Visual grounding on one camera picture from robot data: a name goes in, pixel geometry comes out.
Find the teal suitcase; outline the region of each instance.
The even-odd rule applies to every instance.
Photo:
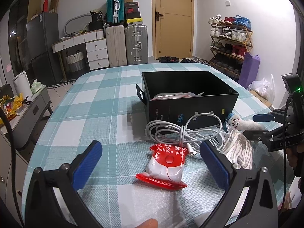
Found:
[[[124,25],[124,0],[107,0],[107,21],[112,25]]]

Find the gray refrigerator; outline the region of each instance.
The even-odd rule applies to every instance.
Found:
[[[35,77],[46,86],[58,84],[63,79],[57,54],[52,44],[59,41],[58,15],[43,12],[26,25],[29,55]]]

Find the silver suitcase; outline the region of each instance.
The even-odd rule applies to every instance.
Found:
[[[148,63],[148,29],[145,25],[126,27],[128,65]]]
[[[127,65],[125,27],[112,26],[105,28],[108,59],[110,67]]]

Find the blue sneaker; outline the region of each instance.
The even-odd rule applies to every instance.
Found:
[[[233,25],[245,26],[249,31],[251,31],[251,22],[249,19],[239,16],[236,16],[236,20],[232,22]]]

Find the red sneaker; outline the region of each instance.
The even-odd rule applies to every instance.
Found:
[[[236,18],[235,17],[225,17],[225,20],[224,20],[224,22],[225,22],[225,24],[227,24],[227,25],[232,25],[232,22],[233,21],[235,21],[236,20]]]
[[[239,46],[238,45],[233,45],[231,55],[237,56],[238,51],[239,51]]]
[[[245,48],[245,46],[239,46],[239,51],[237,53],[237,57],[244,59],[245,58],[245,54],[246,54],[247,50]]]

